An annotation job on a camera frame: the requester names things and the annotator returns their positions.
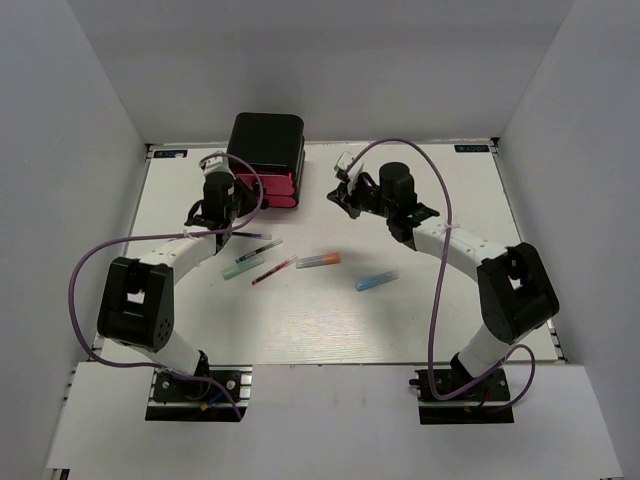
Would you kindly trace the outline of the red gel pen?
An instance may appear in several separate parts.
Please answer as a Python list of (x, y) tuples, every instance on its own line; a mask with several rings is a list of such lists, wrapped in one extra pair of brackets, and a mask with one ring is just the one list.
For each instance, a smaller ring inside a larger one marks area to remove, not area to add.
[(251, 284), (253, 286), (258, 285), (259, 283), (263, 282), (264, 280), (266, 280), (267, 278), (273, 276), (274, 274), (278, 273), (279, 271), (281, 271), (283, 269), (286, 269), (287, 267), (289, 267), (292, 264), (295, 264), (297, 260), (298, 260), (298, 256), (297, 255), (294, 255), (294, 256), (284, 260), (283, 262), (277, 264), (273, 268), (269, 269), (265, 273), (263, 273), (260, 276), (258, 276), (257, 278), (255, 278), (251, 282)]

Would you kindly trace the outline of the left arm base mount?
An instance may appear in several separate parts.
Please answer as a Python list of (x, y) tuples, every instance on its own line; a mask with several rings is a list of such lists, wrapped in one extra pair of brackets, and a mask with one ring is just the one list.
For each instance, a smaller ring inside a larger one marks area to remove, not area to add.
[[(210, 377), (230, 395), (241, 415), (249, 405), (252, 373), (251, 366), (214, 366), (209, 371)], [(236, 423), (240, 418), (221, 388), (185, 382), (167, 372), (158, 372), (152, 379), (145, 420)]]

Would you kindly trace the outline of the green gel pen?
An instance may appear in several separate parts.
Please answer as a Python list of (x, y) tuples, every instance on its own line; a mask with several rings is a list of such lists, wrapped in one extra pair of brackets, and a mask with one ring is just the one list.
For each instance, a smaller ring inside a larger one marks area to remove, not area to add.
[(238, 257), (238, 258), (236, 258), (235, 262), (236, 263), (242, 263), (242, 262), (244, 262), (244, 261), (246, 261), (248, 259), (251, 259), (253, 257), (256, 257), (256, 256), (258, 256), (258, 255), (260, 255), (260, 254), (262, 254), (262, 253), (264, 253), (264, 252), (266, 252), (268, 250), (271, 250), (271, 249), (281, 245), (282, 243), (283, 243), (283, 239), (281, 239), (281, 238), (276, 239), (276, 240), (272, 240), (271, 242), (269, 242), (269, 243), (267, 243), (267, 244), (265, 244), (265, 245), (263, 245), (263, 246), (261, 246), (261, 247), (259, 247), (257, 249), (254, 249), (254, 250), (252, 250), (252, 251), (250, 251), (250, 252), (248, 252), (248, 253), (246, 253), (246, 254)]

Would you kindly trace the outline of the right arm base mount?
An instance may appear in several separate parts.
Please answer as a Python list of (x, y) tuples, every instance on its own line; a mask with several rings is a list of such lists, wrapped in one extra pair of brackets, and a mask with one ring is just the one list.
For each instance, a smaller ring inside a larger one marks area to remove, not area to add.
[(409, 388), (417, 395), (421, 425), (498, 425), (512, 424), (511, 392), (503, 369), (498, 369), (478, 385), (442, 401), (431, 392), (428, 371), (416, 370)]

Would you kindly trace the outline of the black drawer cabinet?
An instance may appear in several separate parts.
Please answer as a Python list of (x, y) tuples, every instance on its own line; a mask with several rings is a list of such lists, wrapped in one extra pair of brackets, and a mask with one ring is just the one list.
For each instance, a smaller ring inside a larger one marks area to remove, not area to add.
[(236, 116), (226, 152), (240, 158), (233, 161), (235, 173), (291, 174), (299, 203), (305, 162), (304, 122), (293, 114), (243, 112)]

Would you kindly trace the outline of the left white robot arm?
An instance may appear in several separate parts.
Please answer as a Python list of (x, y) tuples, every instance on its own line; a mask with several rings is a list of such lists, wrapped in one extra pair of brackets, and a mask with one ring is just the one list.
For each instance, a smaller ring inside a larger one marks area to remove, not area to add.
[(218, 254), (233, 222), (262, 207), (262, 182), (246, 185), (223, 170), (205, 176), (203, 198), (188, 211), (185, 232), (140, 258), (118, 257), (109, 266), (97, 320), (98, 334), (145, 355), (177, 376), (177, 387), (199, 399), (211, 387), (206, 354), (175, 330), (175, 285)]

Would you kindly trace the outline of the blue highlighter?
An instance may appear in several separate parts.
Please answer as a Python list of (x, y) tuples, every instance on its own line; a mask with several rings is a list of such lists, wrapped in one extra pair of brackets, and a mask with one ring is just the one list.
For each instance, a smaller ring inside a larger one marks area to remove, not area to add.
[(355, 283), (355, 289), (358, 292), (362, 292), (398, 279), (399, 272), (397, 270), (391, 270), (358, 280)]

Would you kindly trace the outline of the pink top drawer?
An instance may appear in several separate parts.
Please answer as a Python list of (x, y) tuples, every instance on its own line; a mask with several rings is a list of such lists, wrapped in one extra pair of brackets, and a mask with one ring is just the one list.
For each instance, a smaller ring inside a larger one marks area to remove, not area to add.
[(272, 174), (259, 172), (257, 175), (254, 175), (252, 172), (239, 172), (236, 173), (236, 176), (245, 183), (253, 183), (254, 181), (256, 181), (257, 176), (263, 182), (293, 182), (293, 177), (291, 174), (279, 175), (278, 173)]

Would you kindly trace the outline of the green highlighter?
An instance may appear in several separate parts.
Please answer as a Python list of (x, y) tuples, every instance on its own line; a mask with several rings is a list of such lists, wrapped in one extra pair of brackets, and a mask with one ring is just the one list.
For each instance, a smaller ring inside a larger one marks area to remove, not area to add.
[(222, 278), (225, 281), (228, 281), (248, 270), (262, 265), (264, 262), (265, 260), (262, 257), (252, 257), (239, 263), (235, 263), (221, 272)]

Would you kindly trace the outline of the orange highlighter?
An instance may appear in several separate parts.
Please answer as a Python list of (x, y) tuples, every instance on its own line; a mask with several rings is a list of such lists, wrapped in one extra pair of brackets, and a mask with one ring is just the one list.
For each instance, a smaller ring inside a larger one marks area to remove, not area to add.
[(341, 255), (339, 253), (327, 253), (322, 255), (300, 258), (296, 261), (297, 269), (313, 268), (319, 266), (339, 264)]

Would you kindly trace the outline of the pink bottom drawer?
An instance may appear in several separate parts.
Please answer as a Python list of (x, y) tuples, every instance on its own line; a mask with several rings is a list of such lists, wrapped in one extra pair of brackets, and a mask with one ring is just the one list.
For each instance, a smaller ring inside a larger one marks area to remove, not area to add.
[(295, 198), (289, 196), (267, 195), (261, 204), (261, 209), (293, 209), (298, 202)]

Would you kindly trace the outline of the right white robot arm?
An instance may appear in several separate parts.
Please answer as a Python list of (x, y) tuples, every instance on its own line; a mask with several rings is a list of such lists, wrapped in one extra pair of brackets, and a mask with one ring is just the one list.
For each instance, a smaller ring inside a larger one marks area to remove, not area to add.
[(503, 246), (447, 222), (420, 203), (407, 165), (389, 162), (379, 181), (341, 159), (339, 184), (327, 199), (356, 219), (363, 212), (386, 220), (391, 236), (419, 253), (444, 259), (478, 286), (483, 324), (451, 361), (453, 390), (472, 399), (488, 385), (485, 371), (505, 358), (517, 341), (559, 311), (559, 301), (538, 251), (529, 243)]

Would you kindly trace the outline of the purple gel pen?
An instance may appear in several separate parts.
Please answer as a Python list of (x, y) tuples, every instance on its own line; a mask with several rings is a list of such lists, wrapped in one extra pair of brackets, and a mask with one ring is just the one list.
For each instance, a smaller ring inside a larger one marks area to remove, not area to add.
[(272, 240), (271, 234), (265, 233), (256, 233), (256, 232), (246, 232), (246, 231), (234, 231), (231, 233), (232, 236), (241, 237), (241, 238), (251, 238), (251, 239), (259, 239), (259, 240)]

